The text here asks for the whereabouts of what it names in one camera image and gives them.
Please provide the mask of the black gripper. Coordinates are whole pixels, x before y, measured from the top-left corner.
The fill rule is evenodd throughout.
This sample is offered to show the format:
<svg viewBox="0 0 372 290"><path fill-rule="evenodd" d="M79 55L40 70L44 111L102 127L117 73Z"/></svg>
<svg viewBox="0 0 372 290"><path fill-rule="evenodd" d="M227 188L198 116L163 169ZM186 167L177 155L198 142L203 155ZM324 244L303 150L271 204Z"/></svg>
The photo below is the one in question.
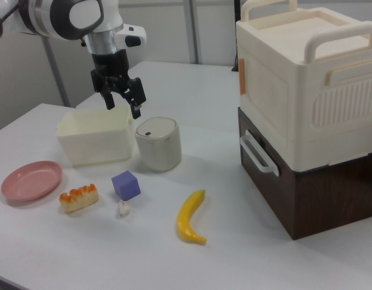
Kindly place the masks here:
<svg viewBox="0 0 372 290"><path fill-rule="evenodd" d="M128 75L129 60L125 49L112 54L92 54L94 69L91 71L93 87L101 91L107 110L115 107L111 90L103 88L106 78L116 82L116 92L122 91L130 105L133 119L141 116L141 105L146 101L145 92L140 78L130 79Z"/></svg>

